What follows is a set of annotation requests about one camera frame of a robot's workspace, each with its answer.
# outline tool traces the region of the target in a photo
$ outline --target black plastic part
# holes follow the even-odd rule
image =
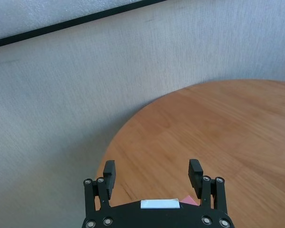
[[[92,179],[86,179],[84,181],[85,187],[85,216],[91,217],[95,212],[95,193],[93,191],[93,181]]]
[[[100,202],[100,209],[110,208],[109,198],[108,198],[105,182],[104,181],[103,182],[97,182],[97,186],[98,186],[98,196],[99,196],[99,202]]]
[[[209,180],[205,180],[203,178],[202,180],[202,192],[201,192],[201,198],[200,198],[200,205],[202,207],[211,208],[211,178],[208,176],[205,176],[209,178]]]
[[[114,188],[115,178],[116,178],[116,170],[115,170],[115,162],[114,160],[108,160],[104,166],[104,181],[108,194],[109,200],[111,199],[112,190]]]
[[[215,179],[216,183],[216,194],[214,195],[214,209],[223,211],[227,214],[227,203],[226,203],[226,194],[225,194],[225,180],[223,182],[219,182],[217,179],[221,177],[217,177]]]
[[[190,159],[189,161],[189,179],[198,199],[201,198],[203,169],[197,159]]]
[[[141,209],[140,201],[110,207],[108,191],[112,193],[115,181],[114,161],[107,161],[104,168],[104,177],[98,178],[90,185],[85,185],[86,218],[82,228],[86,228],[92,221],[96,228],[107,227],[105,220],[109,218],[114,228],[205,228],[202,218],[211,220],[211,228],[222,228],[220,220],[224,219],[234,228],[232,220],[227,214],[224,179],[219,182],[208,176],[203,178],[203,169],[196,159],[189,162],[189,178],[192,186],[201,199],[201,205],[195,206],[180,203],[179,209]],[[100,210],[95,211],[95,196],[99,196]],[[214,208],[211,208],[211,195],[214,198]]]
[[[202,217],[210,218],[212,224],[205,225]],[[220,219],[225,219],[234,228],[230,217],[219,210],[180,203],[179,209],[141,209],[141,202],[98,210],[90,219],[96,223],[95,228],[105,228],[105,218],[113,220],[108,228],[223,228]],[[86,228],[87,219],[82,228]]]
[[[63,22],[57,23],[55,25],[49,25],[49,26],[45,26],[42,28],[32,30],[32,31],[27,31],[27,32],[23,32],[23,33],[16,34],[13,36],[0,38],[0,46],[4,46],[7,44],[12,44],[12,43],[19,42],[22,40],[26,40],[29,38],[41,36],[41,35],[44,35],[44,34],[47,34],[50,32],[59,31],[59,30],[66,29],[66,28],[69,28],[72,26],[76,26],[76,25],[80,25],[83,23],[93,21],[93,20],[109,17],[109,16],[112,16],[115,14],[127,12],[130,10],[134,10],[134,9],[137,9],[140,7],[152,5],[152,4],[155,4],[158,2],[162,2],[162,1],[166,1],[166,0],[141,0],[141,1],[137,1],[137,2],[127,4],[127,5],[115,7],[112,9],[107,9],[107,10],[104,10],[104,11],[101,11],[98,13],[93,13],[93,14],[86,15],[86,16],[79,17],[79,18],[75,18],[72,20],[63,21]]]

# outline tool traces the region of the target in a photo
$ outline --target wooden tabletop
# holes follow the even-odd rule
[[[237,228],[285,228],[285,82],[233,80],[170,93],[140,110],[111,141],[111,206],[191,195],[189,159],[226,180]]]

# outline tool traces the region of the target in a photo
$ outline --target bolt head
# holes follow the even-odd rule
[[[211,223],[212,223],[211,219],[208,217],[202,217],[201,220],[205,225],[211,225]]]
[[[221,219],[221,220],[219,221],[219,223],[220,223],[220,225],[221,225],[222,227],[224,227],[224,228],[229,228],[229,227],[230,227],[229,222],[226,221],[226,220],[224,220],[224,219]]]
[[[111,218],[106,218],[106,219],[104,220],[104,225],[105,225],[105,226],[109,226],[109,225],[112,224],[112,222],[113,222],[113,220],[112,220]]]
[[[96,225],[96,222],[94,222],[94,221],[88,221],[87,223],[86,223],[86,228],[93,228],[93,227],[95,227],[95,225]]]
[[[218,177],[218,178],[217,178],[217,182],[222,183],[222,182],[224,182],[224,180]]]

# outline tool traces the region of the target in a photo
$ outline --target pink paper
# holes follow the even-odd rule
[[[186,198],[184,198],[184,199],[181,200],[180,202],[181,202],[181,203],[188,203],[188,204],[192,204],[192,205],[198,206],[198,204],[194,201],[194,199],[191,198],[191,196],[187,196]]]

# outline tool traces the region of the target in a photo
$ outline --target textured wall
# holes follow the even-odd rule
[[[124,122],[227,78],[285,80],[285,0],[170,0],[0,47],[0,227],[80,227]]]
[[[138,0],[0,0],[0,38]]]

